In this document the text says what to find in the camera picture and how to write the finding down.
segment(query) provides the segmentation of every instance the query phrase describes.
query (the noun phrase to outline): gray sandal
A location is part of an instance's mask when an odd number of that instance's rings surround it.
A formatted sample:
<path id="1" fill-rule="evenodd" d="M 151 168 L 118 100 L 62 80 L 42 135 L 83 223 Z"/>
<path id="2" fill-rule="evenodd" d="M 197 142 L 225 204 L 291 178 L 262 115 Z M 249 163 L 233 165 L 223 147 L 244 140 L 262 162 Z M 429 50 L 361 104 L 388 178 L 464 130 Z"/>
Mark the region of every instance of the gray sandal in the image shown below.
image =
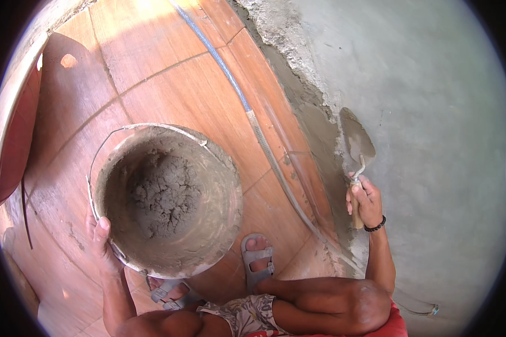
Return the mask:
<path id="1" fill-rule="evenodd" d="M 244 260 L 245 265 L 245 279 L 248 287 L 248 291 L 250 294 L 253 293 L 253 287 L 260 281 L 269 278 L 274 274 L 274 264 L 272 263 L 272 257 L 274 256 L 274 247 L 268 246 L 263 250 L 254 250 L 249 251 L 245 248 L 245 243 L 249 239 L 256 239 L 257 237 L 263 237 L 267 241 L 268 239 L 263 235 L 259 233 L 253 233 L 249 234 L 242 240 L 242 259 Z M 269 257 L 270 262 L 268 263 L 268 267 L 264 268 L 263 270 L 259 271 L 252 271 L 250 267 L 251 262 L 258 261 L 260 259 Z"/>
<path id="2" fill-rule="evenodd" d="M 146 277 L 146 282 L 148 283 L 148 289 L 149 289 L 150 282 L 148 281 L 148 276 Z M 189 288 L 189 292 L 187 294 L 185 294 L 184 296 L 182 296 L 181 299 L 168 300 L 167 302 L 164 302 L 163 299 L 165 297 L 167 297 L 169 292 L 172 289 L 174 289 L 176 286 L 178 286 L 180 283 L 183 283 L 184 285 L 186 285 L 186 287 Z M 180 310 L 190 304 L 195 303 L 196 301 L 203 300 L 202 296 L 200 296 L 198 293 L 196 293 L 189 286 L 189 284 L 187 284 L 185 279 L 165 280 L 165 282 L 161 286 L 150 291 L 150 297 L 155 303 L 162 301 L 163 302 L 163 309 L 165 309 L 165 310 Z"/>

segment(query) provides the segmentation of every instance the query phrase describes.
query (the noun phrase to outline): trowel handle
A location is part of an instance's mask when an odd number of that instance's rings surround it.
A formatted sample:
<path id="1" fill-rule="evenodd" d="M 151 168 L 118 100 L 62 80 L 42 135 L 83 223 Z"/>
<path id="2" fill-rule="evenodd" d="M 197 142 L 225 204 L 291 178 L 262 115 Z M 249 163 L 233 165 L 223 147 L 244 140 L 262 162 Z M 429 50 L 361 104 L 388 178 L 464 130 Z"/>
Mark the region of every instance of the trowel handle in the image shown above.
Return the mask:
<path id="1" fill-rule="evenodd" d="M 362 183 L 359 181 L 354 182 L 351 181 L 349 185 L 349 189 L 352 190 L 352 187 L 358 185 L 359 188 L 362 188 Z M 360 229 L 364 226 L 364 222 L 362 221 L 362 218 L 360 218 L 360 203 L 358 202 L 358 199 L 354 197 L 354 194 L 352 194 L 352 191 L 349 191 L 351 195 L 351 205 L 352 205 L 352 226 L 356 229 Z"/>

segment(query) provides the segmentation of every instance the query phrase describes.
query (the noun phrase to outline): bracelet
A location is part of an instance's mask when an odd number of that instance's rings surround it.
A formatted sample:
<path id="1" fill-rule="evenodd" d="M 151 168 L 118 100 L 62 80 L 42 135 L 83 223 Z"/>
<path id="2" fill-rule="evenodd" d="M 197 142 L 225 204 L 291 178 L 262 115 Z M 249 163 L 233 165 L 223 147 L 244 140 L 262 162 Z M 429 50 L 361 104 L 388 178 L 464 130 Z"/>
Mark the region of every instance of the bracelet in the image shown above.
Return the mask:
<path id="1" fill-rule="evenodd" d="M 383 215 L 383 221 L 380 223 L 380 225 L 378 225 L 377 227 L 373 227 L 373 228 L 368 228 L 367 226 L 364 226 L 364 229 L 366 232 L 374 232 L 374 231 L 379 230 L 382 226 L 384 226 L 385 223 L 386 223 L 386 217 Z"/>

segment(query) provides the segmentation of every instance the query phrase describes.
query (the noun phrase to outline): foot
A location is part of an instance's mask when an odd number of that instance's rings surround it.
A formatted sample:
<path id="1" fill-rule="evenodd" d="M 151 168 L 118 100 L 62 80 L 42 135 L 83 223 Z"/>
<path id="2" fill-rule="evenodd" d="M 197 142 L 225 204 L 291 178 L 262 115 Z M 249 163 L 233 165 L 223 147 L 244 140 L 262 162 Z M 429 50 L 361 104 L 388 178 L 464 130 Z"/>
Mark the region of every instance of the foot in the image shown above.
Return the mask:
<path id="1" fill-rule="evenodd" d="M 150 284 L 150 291 L 152 291 L 155 288 L 161 287 L 161 285 L 165 283 L 165 280 L 148 276 L 148 282 Z M 185 284 L 180 283 L 169 292 L 169 294 L 167 295 L 167 297 L 163 299 L 163 301 L 164 302 L 167 302 L 168 300 L 176 301 L 184 297 L 187 293 L 189 293 L 189 288 Z"/>
<path id="2" fill-rule="evenodd" d="M 248 251 L 263 250 L 269 246 L 270 246 L 270 243 L 268 242 L 268 240 L 266 240 L 262 236 L 257 236 L 256 238 L 249 239 L 245 242 L 245 249 Z M 263 269 L 267 268 L 269 262 L 270 262 L 270 258 L 265 257 L 263 259 L 251 262 L 249 264 L 249 267 L 251 268 L 251 271 L 255 272 L 255 271 L 259 271 L 259 270 L 263 270 Z M 264 280 L 260 281 L 259 283 L 257 283 L 253 287 L 255 293 L 258 294 L 259 293 L 259 291 L 258 291 L 259 285 L 262 285 L 264 282 L 268 281 L 269 279 L 271 279 L 271 277 L 264 279 Z"/>

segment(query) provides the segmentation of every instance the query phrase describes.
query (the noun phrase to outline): shorts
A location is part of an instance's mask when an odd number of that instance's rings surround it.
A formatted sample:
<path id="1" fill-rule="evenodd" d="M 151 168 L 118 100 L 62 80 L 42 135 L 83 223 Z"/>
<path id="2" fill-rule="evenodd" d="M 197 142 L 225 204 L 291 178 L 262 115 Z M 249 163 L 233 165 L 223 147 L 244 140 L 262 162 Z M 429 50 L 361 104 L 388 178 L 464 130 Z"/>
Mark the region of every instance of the shorts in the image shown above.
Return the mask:
<path id="1" fill-rule="evenodd" d="M 223 318 L 229 323 L 232 337 L 245 337 L 251 333 L 264 331 L 267 336 L 284 336 L 288 332 L 274 321 L 272 303 L 276 297 L 269 294 L 249 295 L 218 306 L 207 302 L 197 308 L 197 312 L 207 312 Z"/>

